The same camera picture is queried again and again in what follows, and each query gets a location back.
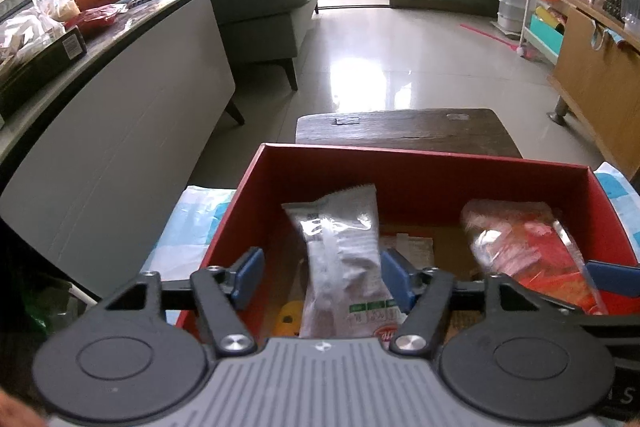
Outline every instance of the white plastic bag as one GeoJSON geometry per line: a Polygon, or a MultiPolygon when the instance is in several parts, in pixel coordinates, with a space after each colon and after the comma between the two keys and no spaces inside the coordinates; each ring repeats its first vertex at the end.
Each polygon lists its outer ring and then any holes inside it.
{"type": "Polygon", "coordinates": [[[35,7],[53,20],[66,22],[80,13],[73,0],[33,0],[35,7]]]}
{"type": "Polygon", "coordinates": [[[376,188],[349,188],[283,208],[302,229],[309,256],[300,337],[388,341],[401,314],[380,272],[376,188]]]}
{"type": "Polygon", "coordinates": [[[35,5],[0,24],[0,48],[11,67],[27,62],[65,34],[65,27],[35,5]]]}

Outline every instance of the wooden cabinet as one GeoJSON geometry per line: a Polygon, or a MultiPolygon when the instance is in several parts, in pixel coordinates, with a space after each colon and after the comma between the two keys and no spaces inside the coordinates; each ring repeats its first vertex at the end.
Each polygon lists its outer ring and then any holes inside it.
{"type": "Polygon", "coordinates": [[[571,4],[550,82],[606,160],[631,180],[640,171],[640,41],[603,12],[571,4]],[[625,42],[616,44],[608,28],[625,42]]]}

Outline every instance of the sticker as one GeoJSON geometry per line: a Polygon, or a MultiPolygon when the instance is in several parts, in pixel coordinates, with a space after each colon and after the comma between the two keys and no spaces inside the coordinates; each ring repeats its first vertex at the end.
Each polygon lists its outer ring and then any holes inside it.
{"type": "Polygon", "coordinates": [[[400,310],[394,299],[373,301],[349,306],[349,320],[352,325],[397,323],[400,310]]]}
{"type": "Polygon", "coordinates": [[[75,35],[63,40],[62,45],[65,47],[66,56],[69,57],[69,60],[78,57],[82,53],[82,46],[75,35]]]}
{"type": "Polygon", "coordinates": [[[389,349],[389,343],[391,342],[391,339],[396,334],[396,331],[398,331],[398,325],[392,324],[392,325],[382,326],[373,332],[373,336],[379,338],[380,341],[382,341],[382,344],[383,346],[385,346],[385,349],[389,349]]]}

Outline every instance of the cabinet leg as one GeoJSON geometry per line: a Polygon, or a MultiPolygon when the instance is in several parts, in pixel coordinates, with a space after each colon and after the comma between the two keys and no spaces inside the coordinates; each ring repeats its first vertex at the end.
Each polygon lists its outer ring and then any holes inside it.
{"type": "Polygon", "coordinates": [[[546,115],[551,119],[553,123],[557,123],[558,125],[566,125],[564,121],[564,117],[569,110],[569,106],[562,99],[562,97],[558,98],[558,103],[556,103],[556,108],[552,112],[548,112],[546,115]]]}
{"type": "Polygon", "coordinates": [[[233,100],[229,100],[229,103],[226,104],[225,111],[229,113],[231,118],[238,122],[238,125],[244,125],[244,116],[242,116],[242,113],[233,100]]]}

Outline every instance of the clear plastic bag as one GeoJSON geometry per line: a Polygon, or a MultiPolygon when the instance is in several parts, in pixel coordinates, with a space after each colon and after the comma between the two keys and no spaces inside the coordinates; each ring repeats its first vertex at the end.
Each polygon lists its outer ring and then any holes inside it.
{"type": "Polygon", "coordinates": [[[302,230],[309,256],[300,337],[388,340],[401,315],[380,273],[376,188],[349,188],[283,208],[302,230]]]}
{"type": "Polygon", "coordinates": [[[472,200],[462,221],[482,269],[506,273],[586,313],[607,312],[575,241],[545,203],[472,200]]]}

